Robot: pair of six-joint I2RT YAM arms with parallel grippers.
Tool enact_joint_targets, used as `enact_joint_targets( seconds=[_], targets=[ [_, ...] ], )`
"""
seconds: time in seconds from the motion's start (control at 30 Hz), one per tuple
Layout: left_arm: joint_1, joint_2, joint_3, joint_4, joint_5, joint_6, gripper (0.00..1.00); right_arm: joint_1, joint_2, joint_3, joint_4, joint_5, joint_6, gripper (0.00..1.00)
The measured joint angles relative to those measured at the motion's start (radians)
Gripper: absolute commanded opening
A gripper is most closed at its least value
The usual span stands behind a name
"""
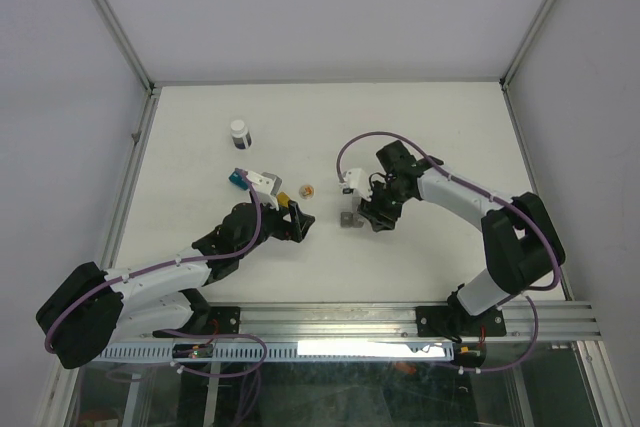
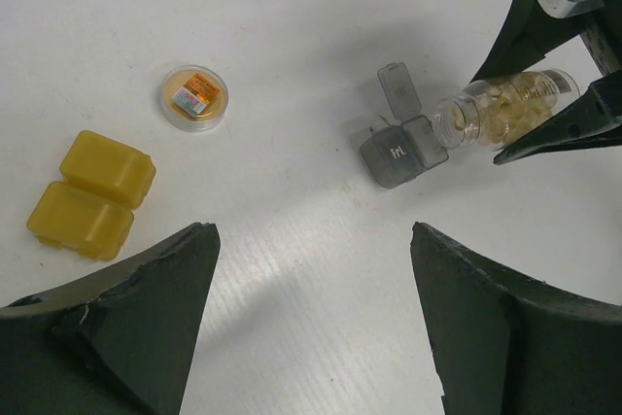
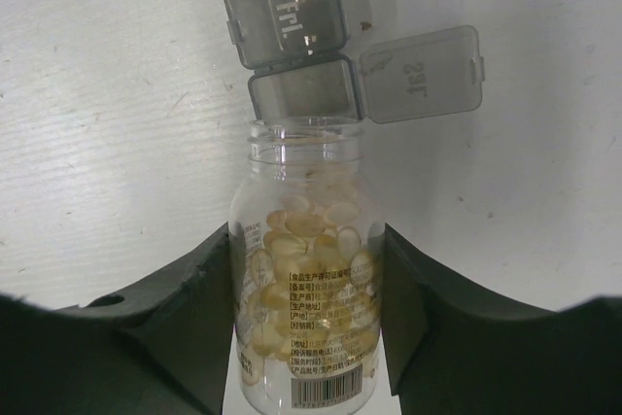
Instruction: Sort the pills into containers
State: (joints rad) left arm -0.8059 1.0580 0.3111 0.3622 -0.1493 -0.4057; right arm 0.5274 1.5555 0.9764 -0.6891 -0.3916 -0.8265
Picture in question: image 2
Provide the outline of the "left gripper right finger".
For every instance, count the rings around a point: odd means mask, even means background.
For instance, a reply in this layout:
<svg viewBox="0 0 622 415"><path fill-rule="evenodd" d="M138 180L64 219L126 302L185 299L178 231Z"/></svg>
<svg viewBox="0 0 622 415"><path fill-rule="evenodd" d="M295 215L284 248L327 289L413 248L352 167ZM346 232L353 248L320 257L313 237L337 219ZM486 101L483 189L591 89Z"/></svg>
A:
<svg viewBox="0 0 622 415"><path fill-rule="evenodd" d="M621 308L413 226L412 267L447 414L618 414Z"/></svg>

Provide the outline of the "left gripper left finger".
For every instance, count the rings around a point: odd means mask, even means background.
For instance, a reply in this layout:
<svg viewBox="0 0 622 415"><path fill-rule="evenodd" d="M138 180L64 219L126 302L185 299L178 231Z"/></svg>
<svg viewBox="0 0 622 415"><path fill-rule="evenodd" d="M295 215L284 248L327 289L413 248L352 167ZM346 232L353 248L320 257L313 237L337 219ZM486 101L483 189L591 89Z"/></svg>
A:
<svg viewBox="0 0 622 415"><path fill-rule="evenodd" d="M176 414L221 248L195 223L1 310L5 414Z"/></svg>

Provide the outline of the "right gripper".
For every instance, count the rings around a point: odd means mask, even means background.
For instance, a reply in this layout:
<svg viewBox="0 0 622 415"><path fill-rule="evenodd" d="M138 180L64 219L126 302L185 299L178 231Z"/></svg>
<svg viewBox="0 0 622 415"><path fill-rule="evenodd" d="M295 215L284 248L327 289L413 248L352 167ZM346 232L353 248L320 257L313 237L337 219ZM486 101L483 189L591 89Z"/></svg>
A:
<svg viewBox="0 0 622 415"><path fill-rule="evenodd" d="M538 154L621 145L621 0L604 2L592 12L555 18L537 0L512 0L501 31L472 81L523 72L579 34L604 77L505 147L494 157L495 165Z"/></svg>

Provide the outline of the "clear bottle with orange pills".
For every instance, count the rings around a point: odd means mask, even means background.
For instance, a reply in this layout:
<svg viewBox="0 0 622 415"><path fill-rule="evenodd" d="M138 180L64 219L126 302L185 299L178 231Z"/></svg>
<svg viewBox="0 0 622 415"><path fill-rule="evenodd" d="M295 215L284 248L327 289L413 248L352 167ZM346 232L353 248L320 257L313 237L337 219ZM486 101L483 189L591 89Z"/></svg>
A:
<svg viewBox="0 0 622 415"><path fill-rule="evenodd" d="M478 80L436 105L432 128L448 150L479 144L496 151L541 126L578 97L574 78L559 69Z"/></svg>

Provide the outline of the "grey pill box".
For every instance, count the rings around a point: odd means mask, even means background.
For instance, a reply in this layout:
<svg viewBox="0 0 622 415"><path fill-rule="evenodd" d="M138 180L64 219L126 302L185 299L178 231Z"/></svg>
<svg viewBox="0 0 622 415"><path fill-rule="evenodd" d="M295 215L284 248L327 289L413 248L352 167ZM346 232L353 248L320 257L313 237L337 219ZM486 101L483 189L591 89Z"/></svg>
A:
<svg viewBox="0 0 622 415"><path fill-rule="evenodd" d="M360 153L374 181L390 190L446 162L449 155L422 113L407 66L392 63L377 76L397 123L372 131Z"/></svg>

